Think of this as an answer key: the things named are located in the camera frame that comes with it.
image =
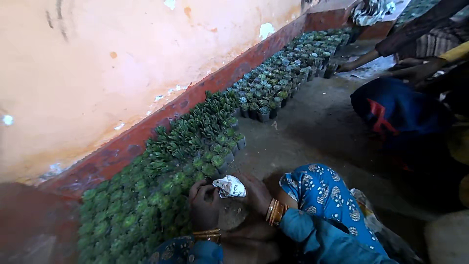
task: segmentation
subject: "peach wall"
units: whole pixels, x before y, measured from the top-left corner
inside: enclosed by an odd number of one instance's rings
[[[300,13],[300,0],[3,1],[0,181],[61,172]]]

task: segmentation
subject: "bangle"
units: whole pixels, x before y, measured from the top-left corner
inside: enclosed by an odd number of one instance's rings
[[[270,226],[279,226],[282,217],[285,215],[288,210],[286,204],[280,204],[278,200],[272,199],[271,206],[267,212],[266,221],[269,222]]]
[[[206,230],[194,232],[194,243],[197,241],[212,241],[217,244],[220,244],[221,234],[220,229]]]

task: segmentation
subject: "concrete floor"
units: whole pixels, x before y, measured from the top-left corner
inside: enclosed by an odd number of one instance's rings
[[[373,47],[373,42],[352,44],[336,57],[351,60]],[[349,188],[363,191],[378,218],[425,258],[423,226],[437,214],[403,198],[405,188],[401,187],[405,186],[393,182],[400,171],[381,153],[378,138],[368,131],[350,103],[355,89],[392,65],[392,57],[380,58],[331,79],[315,78],[267,123],[241,117],[240,130],[248,145],[239,152],[231,169],[251,173],[274,186],[277,179],[273,178],[300,165],[326,164],[342,176]],[[220,224],[230,229],[243,221],[247,211],[229,199],[224,203]]]

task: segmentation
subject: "teal sleeve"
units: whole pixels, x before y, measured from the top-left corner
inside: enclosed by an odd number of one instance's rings
[[[198,241],[189,251],[189,264],[219,264],[223,262],[221,245],[211,241]]]
[[[310,263],[397,264],[332,224],[298,209],[288,209],[280,222],[285,235],[303,246]]]

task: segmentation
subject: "blue patterned fabric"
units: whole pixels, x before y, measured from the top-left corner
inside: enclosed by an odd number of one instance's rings
[[[366,227],[355,198],[331,168],[322,164],[304,165],[286,173],[279,185],[298,202],[298,209],[344,224],[361,244],[387,256],[374,233]]]

